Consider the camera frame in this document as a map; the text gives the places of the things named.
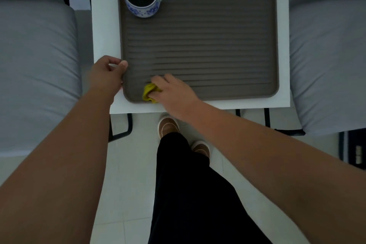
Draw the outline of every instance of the forearm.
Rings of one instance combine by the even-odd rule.
[[[109,107],[99,93],[87,93],[4,182],[1,239],[89,241],[104,179]]]
[[[188,122],[292,218],[312,243],[350,240],[349,229],[334,233],[335,226],[345,221],[352,223],[354,242],[364,240],[356,233],[359,222],[366,221],[360,214],[366,209],[360,199],[366,195],[362,171],[202,102],[190,112]]]

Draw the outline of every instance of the leg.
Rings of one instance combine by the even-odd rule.
[[[149,244],[242,243],[249,237],[270,243],[231,184],[209,167],[209,158],[192,152],[180,133],[165,135],[157,154]]]

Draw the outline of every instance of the fingernail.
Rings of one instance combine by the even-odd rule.
[[[120,62],[121,65],[127,67],[128,66],[128,62],[126,60],[123,60]]]

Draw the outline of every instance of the shoe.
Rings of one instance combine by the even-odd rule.
[[[206,142],[203,141],[194,142],[193,145],[191,146],[191,149],[195,153],[200,153],[210,158],[211,155],[210,147]]]
[[[158,124],[159,138],[162,139],[165,135],[172,132],[180,133],[178,122],[172,116],[163,117]]]

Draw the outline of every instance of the gray cushion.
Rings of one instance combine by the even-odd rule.
[[[0,2],[0,156],[29,154],[81,96],[74,11]]]
[[[291,91],[306,133],[366,127],[366,0],[330,0],[290,13]]]

